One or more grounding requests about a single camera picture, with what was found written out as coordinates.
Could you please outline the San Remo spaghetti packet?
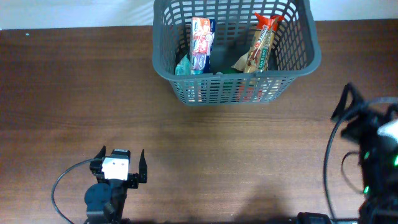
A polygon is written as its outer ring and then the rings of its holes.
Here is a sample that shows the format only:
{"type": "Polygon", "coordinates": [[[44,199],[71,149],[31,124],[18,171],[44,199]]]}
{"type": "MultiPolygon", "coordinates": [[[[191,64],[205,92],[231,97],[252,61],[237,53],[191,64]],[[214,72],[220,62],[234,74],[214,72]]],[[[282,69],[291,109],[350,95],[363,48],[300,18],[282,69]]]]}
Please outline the San Remo spaghetti packet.
{"type": "Polygon", "coordinates": [[[275,33],[278,30],[279,23],[284,20],[282,16],[278,15],[264,17],[257,12],[254,15],[257,18],[257,26],[247,55],[244,73],[268,70],[275,33]]]}

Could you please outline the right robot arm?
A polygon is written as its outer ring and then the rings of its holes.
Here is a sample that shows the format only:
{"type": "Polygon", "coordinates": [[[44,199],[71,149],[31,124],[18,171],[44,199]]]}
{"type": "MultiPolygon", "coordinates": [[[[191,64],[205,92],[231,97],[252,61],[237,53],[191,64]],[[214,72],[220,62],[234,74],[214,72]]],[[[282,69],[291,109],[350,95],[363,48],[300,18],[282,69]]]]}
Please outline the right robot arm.
{"type": "Polygon", "coordinates": [[[365,100],[352,83],[347,83],[331,120],[335,126],[323,160],[323,187],[330,213],[300,212],[296,223],[397,223],[397,98],[365,100]],[[340,131],[344,122],[348,124],[340,131]],[[345,155],[356,155],[361,168],[363,188],[355,191],[365,200],[357,219],[336,218],[328,190],[328,160],[339,131],[342,138],[359,146],[358,151],[345,155]]]}

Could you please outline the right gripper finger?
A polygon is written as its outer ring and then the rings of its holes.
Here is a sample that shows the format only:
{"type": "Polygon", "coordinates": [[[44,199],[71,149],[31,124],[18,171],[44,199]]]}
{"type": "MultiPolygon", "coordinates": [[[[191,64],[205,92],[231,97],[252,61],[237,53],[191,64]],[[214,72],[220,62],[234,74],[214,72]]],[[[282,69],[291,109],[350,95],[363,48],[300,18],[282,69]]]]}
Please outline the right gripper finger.
{"type": "Polygon", "coordinates": [[[387,120],[393,120],[394,116],[397,115],[397,112],[398,112],[398,105],[397,104],[389,105],[389,107],[388,107],[388,109],[386,111],[386,114],[385,114],[386,119],[387,120]]]}
{"type": "Polygon", "coordinates": [[[343,88],[341,98],[340,98],[330,119],[334,122],[339,121],[340,118],[345,113],[347,113],[349,110],[351,110],[355,106],[362,104],[363,102],[364,102],[364,98],[363,98],[362,94],[360,94],[358,89],[352,83],[347,83],[343,88]],[[351,96],[351,103],[349,104],[349,106],[347,106],[349,95],[351,96]]]}

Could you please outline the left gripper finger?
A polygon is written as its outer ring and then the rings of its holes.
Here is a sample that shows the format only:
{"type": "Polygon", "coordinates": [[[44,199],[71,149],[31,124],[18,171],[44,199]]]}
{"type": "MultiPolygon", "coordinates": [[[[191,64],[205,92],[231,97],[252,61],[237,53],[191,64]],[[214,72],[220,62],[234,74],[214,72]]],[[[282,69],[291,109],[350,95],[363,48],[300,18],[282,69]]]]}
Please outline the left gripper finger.
{"type": "Polygon", "coordinates": [[[95,155],[95,159],[103,159],[106,156],[106,146],[103,146],[99,153],[95,155]]]}
{"type": "Polygon", "coordinates": [[[147,182],[147,163],[145,159],[144,150],[141,151],[141,156],[139,160],[139,183],[147,182]]]}

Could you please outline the small teal tissue packet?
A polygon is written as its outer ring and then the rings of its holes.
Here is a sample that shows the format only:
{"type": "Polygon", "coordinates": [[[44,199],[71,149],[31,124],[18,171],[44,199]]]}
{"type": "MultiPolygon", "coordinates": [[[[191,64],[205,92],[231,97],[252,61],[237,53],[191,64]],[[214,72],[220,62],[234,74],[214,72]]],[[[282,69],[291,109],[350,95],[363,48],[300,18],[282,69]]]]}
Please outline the small teal tissue packet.
{"type": "Polygon", "coordinates": [[[184,76],[184,75],[193,75],[193,62],[191,54],[186,54],[176,65],[175,67],[175,75],[184,76]]]}

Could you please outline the brown paper bag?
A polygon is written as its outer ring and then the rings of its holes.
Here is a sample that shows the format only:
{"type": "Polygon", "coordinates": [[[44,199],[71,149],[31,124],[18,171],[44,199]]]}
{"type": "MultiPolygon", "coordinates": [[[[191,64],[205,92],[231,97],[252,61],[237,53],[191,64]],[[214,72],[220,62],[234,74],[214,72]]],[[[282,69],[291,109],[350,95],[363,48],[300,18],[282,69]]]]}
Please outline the brown paper bag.
{"type": "Polygon", "coordinates": [[[238,61],[232,66],[232,68],[237,71],[243,72],[247,64],[248,54],[249,52],[246,52],[244,55],[242,55],[238,59],[238,61]]]}

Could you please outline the grey plastic shopping basket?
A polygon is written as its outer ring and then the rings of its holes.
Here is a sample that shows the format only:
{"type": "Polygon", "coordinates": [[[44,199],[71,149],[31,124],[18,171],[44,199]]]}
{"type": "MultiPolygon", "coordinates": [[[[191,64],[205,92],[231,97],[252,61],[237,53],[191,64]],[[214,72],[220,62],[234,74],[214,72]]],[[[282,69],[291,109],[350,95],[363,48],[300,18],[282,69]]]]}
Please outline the grey plastic shopping basket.
{"type": "Polygon", "coordinates": [[[314,72],[321,50],[308,0],[156,1],[152,64],[186,105],[268,103],[296,78],[314,72]],[[269,68],[263,72],[223,74],[250,48],[254,13],[282,16],[272,45],[269,68]],[[189,53],[193,17],[215,20],[210,73],[175,75],[189,53]]]}

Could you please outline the Kleenex tissue multipack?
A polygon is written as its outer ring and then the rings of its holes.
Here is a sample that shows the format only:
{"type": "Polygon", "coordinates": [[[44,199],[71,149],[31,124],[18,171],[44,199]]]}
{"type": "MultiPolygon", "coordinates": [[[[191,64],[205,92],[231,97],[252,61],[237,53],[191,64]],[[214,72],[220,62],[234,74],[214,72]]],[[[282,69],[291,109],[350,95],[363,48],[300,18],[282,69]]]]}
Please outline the Kleenex tissue multipack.
{"type": "Polygon", "coordinates": [[[215,20],[193,17],[190,36],[190,75],[210,73],[210,55],[215,38],[215,20]]]}

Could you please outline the green lidded small jar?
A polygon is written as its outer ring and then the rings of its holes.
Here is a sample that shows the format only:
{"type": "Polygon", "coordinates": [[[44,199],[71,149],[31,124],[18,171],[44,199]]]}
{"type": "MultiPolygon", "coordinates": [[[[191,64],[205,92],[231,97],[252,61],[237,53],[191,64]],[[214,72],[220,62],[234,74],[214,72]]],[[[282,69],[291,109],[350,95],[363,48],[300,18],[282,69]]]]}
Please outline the green lidded small jar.
{"type": "Polygon", "coordinates": [[[234,73],[239,73],[239,70],[236,70],[234,68],[228,68],[226,70],[221,71],[223,74],[234,74],[234,73]]]}

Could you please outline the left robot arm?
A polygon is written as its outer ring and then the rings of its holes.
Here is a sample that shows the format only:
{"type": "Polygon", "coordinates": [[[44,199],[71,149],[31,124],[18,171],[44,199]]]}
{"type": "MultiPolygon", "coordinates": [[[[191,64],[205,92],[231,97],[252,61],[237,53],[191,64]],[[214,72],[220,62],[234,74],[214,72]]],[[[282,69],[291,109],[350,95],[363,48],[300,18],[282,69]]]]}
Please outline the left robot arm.
{"type": "Polygon", "coordinates": [[[145,184],[148,178],[147,163],[144,151],[141,152],[138,172],[130,173],[131,152],[125,149],[114,149],[109,156],[106,147],[90,162],[90,171],[97,183],[85,193],[86,223],[130,223],[123,218],[124,205],[129,189],[137,189],[145,184]]]}

